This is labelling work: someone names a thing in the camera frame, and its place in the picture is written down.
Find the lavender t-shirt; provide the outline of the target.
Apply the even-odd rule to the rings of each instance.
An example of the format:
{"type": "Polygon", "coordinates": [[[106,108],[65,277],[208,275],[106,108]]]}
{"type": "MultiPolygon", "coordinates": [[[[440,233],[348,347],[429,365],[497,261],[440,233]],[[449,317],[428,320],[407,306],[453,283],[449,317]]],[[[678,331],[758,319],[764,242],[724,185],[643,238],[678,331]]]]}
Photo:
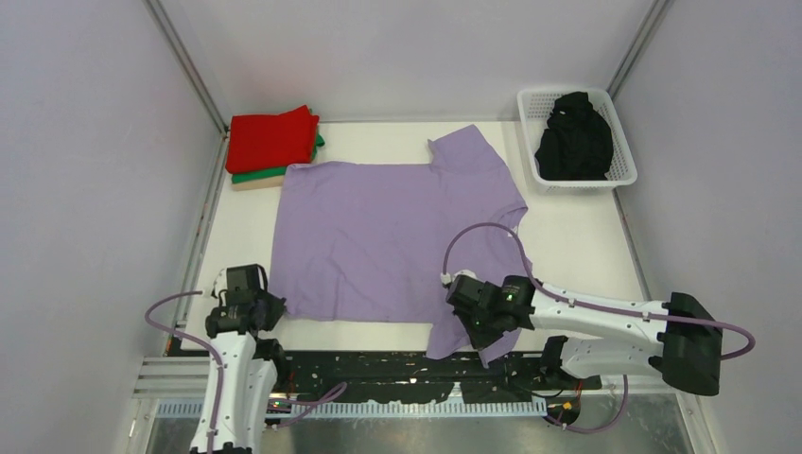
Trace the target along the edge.
{"type": "Polygon", "coordinates": [[[476,126],[427,144],[427,164],[291,166],[281,188],[270,289],[292,317],[427,323],[427,355],[469,343],[442,274],[500,284],[523,274],[511,237],[528,206],[476,126]]]}

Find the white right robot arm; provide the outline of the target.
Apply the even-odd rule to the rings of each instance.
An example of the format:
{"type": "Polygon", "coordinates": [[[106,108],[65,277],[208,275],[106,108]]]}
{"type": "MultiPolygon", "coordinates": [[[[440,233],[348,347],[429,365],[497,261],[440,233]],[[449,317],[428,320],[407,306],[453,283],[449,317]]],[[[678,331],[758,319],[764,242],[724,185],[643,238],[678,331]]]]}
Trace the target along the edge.
{"type": "Polygon", "coordinates": [[[518,330],[556,331],[539,364],[552,388],[574,378],[643,375],[685,393],[720,391],[723,330],[689,294],[675,292],[667,302],[624,301],[520,275],[508,275],[497,286],[469,271],[445,274],[442,282],[447,303],[479,351],[518,330]]]}

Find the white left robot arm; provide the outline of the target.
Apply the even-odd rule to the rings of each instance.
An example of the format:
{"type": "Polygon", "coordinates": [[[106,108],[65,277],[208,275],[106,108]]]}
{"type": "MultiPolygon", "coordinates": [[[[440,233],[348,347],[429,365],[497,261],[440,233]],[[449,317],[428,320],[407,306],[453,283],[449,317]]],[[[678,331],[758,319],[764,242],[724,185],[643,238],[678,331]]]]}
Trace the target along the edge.
{"type": "Polygon", "coordinates": [[[209,376],[191,453],[258,453],[271,392],[290,377],[278,340],[261,339],[286,309],[286,300],[268,291],[264,267],[228,268],[213,285],[217,301],[204,326],[209,376]]]}

